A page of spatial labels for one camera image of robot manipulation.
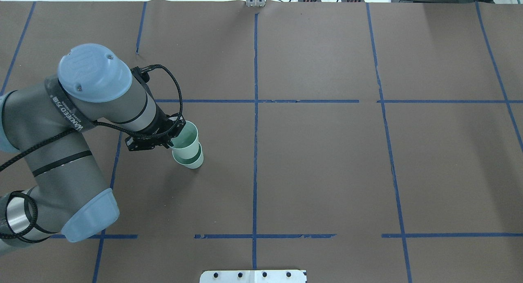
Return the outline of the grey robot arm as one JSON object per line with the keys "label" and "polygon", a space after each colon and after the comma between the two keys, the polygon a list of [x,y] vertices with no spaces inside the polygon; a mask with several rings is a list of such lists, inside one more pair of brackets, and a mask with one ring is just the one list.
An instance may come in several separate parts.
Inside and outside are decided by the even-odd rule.
{"label": "grey robot arm", "polygon": [[147,82],[160,64],[128,67],[99,44],[73,47],[44,82],[1,96],[1,151],[25,159],[36,185],[1,197],[1,255],[62,234],[71,243],[119,218],[84,132],[104,126],[126,133],[130,151],[173,147],[182,111],[166,115]]}

